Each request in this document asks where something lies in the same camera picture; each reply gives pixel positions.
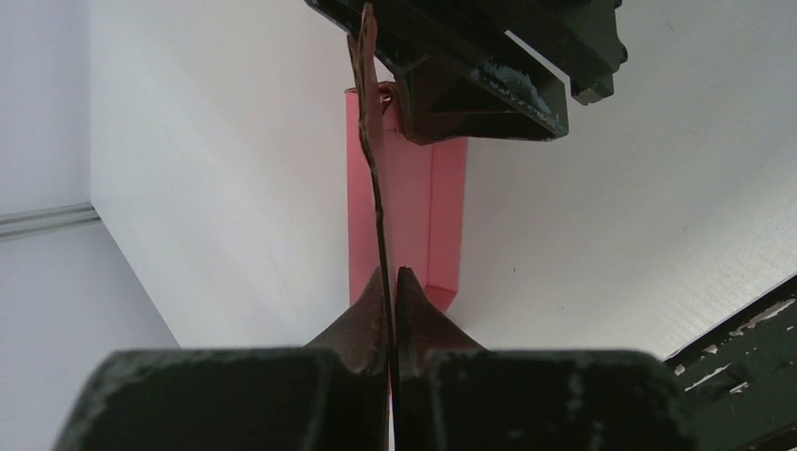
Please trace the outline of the pink cardboard box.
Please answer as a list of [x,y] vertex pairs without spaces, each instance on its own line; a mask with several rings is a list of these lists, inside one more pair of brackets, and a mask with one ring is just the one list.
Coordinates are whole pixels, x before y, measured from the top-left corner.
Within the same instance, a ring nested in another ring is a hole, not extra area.
[[399,397],[399,271],[412,272],[438,310],[457,296],[468,141],[411,137],[409,95],[376,73],[379,13],[362,2],[347,33],[354,77],[345,93],[348,288],[355,303],[368,284],[376,287],[389,393]]

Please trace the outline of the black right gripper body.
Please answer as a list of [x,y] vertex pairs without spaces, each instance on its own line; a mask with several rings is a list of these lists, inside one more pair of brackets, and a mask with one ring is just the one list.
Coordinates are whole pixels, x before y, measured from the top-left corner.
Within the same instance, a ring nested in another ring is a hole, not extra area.
[[459,137],[553,141],[567,101],[610,97],[628,52],[618,2],[374,1],[375,55],[419,145]]

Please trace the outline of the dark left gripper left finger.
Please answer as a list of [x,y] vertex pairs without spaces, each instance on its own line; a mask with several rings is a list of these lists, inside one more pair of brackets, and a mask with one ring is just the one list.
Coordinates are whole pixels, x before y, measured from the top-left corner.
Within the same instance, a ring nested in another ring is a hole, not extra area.
[[329,359],[320,396],[319,450],[385,450],[388,359],[382,275],[307,346]]

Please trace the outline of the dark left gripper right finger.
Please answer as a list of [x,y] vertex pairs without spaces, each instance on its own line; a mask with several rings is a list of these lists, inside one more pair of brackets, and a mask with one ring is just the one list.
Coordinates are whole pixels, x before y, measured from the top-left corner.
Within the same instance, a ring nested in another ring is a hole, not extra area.
[[437,351],[484,349],[426,295],[408,267],[397,274],[395,301],[394,433],[397,450],[438,448],[432,407],[430,355]]

